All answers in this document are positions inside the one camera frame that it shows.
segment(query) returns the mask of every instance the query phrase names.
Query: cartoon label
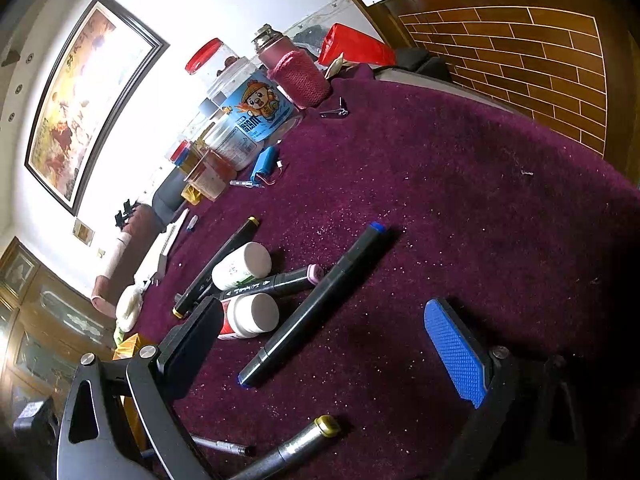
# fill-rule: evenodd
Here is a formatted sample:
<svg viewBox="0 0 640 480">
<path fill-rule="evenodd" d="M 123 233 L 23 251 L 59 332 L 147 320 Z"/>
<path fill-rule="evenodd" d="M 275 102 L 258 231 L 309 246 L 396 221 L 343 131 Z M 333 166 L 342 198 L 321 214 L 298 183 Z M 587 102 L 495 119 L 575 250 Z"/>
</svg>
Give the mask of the cartoon label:
<svg viewBox="0 0 640 480">
<path fill-rule="evenodd" d="M 295 110 L 259 70 L 226 98 L 221 108 L 255 142 L 269 137 Z"/>
</svg>

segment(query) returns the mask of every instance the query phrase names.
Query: plastic container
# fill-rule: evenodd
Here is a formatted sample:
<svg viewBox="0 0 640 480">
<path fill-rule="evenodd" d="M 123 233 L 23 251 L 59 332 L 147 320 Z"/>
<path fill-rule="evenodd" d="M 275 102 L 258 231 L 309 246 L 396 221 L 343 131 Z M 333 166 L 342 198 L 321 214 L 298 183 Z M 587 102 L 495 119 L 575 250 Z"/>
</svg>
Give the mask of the plastic container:
<svg viewBox="0 0 640 480">
<path fill-rule="evenodd" d="M 270 271 L 269 251 L 256 242 L 249 242 L 213 267 L 211 278 L 219 290 L 228 290 L 256 278 L 264 278 Z"/>
<path fill-rule="evenodd" d="M 187 139 L 179 140 L 168 158 L 186 175 L 184 181 L 212 202 L 226 189 L 229 182 L 238 176 L 220 156 L 211 150 L 198 152 L 194 144 Z"/>
<path fill-rule="evenodd" d="M 274 330 L 278 305 L 268 294 L 242 294 L 222 304 L 225 322 L 218 339 L 249 339 Z"/>
<path fill-rule="evenodd" d="M 206 88 L 210 88 L 214 81 L 238 60 L 238 54 L 214 38 L 197 51 L 184 69 L 202 81 Z"/>
<path fill-rule="evenodd" d="M 229 115 L 254 142 L 278 129 L 289 130 L 301 116 L 296 107 L 245 57 L 228 67 L 209 88 L 209 99 Z"/>
<path fill-rule="evenodd" d="M 204 131 L 204 143 L 226 160 L 236 171 L 244 170 L 262 151 L 263 141 L 245 135 L 236 122 L 225 116 Z"/>
<path fill-rule="evenodd" d="M 217 122 L 225 116 L 224 112 L 209 98 L 205 98 L 198 106 L 198 113 L 182 131 L 182 136 L 196 141 L 213 121 Z"/>
</svg>

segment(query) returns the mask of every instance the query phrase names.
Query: black marker pen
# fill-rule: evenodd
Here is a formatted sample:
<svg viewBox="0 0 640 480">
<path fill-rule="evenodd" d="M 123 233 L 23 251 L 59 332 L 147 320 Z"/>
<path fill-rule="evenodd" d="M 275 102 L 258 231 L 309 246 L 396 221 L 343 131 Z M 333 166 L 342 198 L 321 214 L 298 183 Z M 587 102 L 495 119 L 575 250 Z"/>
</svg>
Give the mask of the black marker pen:
<svg viewBox="0 0 640 480">
<path fill-rule="evenodd" d="M 274 298 L 292 296 L 303 290 L 314 288 L 320 283 L 323 276 L 324 270 L 322 270 L 322 267 L 313 264 L 303 267 L 302 269 L 284 272 L 283 274 L 274 274 L 261 280 L 254 280 L 245 285 L 237 286 L 236 288 L 230 288 L 222 292 L 219 299 L 220 301 L 228 301 L 232 297 L 239 296 L 240 294 L 258 294 L 259 292 L 269 294 Z"/>
<path fill-rule="evenodd" d="M 385 227 L 373 222 L 360 235 L 318 283 L 276 333 L 260 348 L 256 356 L 238 375 L 238 383 L 253 388 L 266 379 L 274 366 L 282 362 L 301 337 L 308 337 L 316 329 L 319 314 L 329 300 L 353 277 L 356 268 L 367 260 L 371 250 L 385 238 Z"/>
<path fill-rule="evenodd" d="M 194 309 L 198 301 L 202 299 L 204 291 L 210 290 L 212 287 L 211 271 L 213 270 L 213 267 L 219 264 L 233 251 L 252 241 L 259 226 L 260 221 L 251 216 L 242 225 L 242 227 L 238 229 L 238 231 L 231 235 L 229 240 L 220 247 L 218 252 L 214 254 L 213 258 L 210 259 L 209 263 L 200 271 L 198 277 L 193 280 L 193 283 L 191 283 L 189 288 L 185 290 L 184 294 L 178 299 L 178 302 L 174 307 L 175 317 L 182 319 Z"/>
</svg>

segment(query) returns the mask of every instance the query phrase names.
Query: blue battery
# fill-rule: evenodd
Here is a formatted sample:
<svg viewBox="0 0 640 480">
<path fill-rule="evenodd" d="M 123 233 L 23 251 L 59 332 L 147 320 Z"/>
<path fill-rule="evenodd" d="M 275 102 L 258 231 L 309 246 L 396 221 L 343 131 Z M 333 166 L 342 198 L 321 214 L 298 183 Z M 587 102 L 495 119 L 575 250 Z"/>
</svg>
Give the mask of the blue battery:
<svg viewBox="0 0 640 480">
<path fill-rule="evenodd" d="M 264 150 L 258 160 L 255 163 L 254 170 L 251 172 L 251 182 L 255 184 L 261 184 L 260 180 L 256 177 L 260 173 L 264 178 L 267 178 L 276 166 L 278 159 L 278 150 L 275 146 L 269 146 Z"/>
</svg>

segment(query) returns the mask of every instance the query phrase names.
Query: metal screw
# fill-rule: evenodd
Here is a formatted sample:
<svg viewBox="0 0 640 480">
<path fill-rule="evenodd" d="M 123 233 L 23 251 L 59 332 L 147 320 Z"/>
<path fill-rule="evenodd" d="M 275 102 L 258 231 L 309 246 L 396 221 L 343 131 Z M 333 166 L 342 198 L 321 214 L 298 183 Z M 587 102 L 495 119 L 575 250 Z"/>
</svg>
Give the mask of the metal screw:
<svg viewBox="0 0 640 480">
<path fill-rule="evenodd" d="M 497 359 L 506 359 L 509 357 L 509 349 L 504 346 L 494 346 L 491 349 L 491 353 Z"/>
<path fill-rule="evenodd" d="M 82 366 L 88 366 L 91 363 L 94 362 L 95 359 L 95 355 L 93 355 L 91 352 L 84 354 L 81 358 L 80 358 L 80 363 L 82 364 Z"/>
<path fill-rule="evenodd" d="M 140 349 L 140 357 L 142 357 L 143 359 L 149 359 L 154 355 L 156 355 L 156 347 L 153 345 L 143 346 Z"/>
</svg>

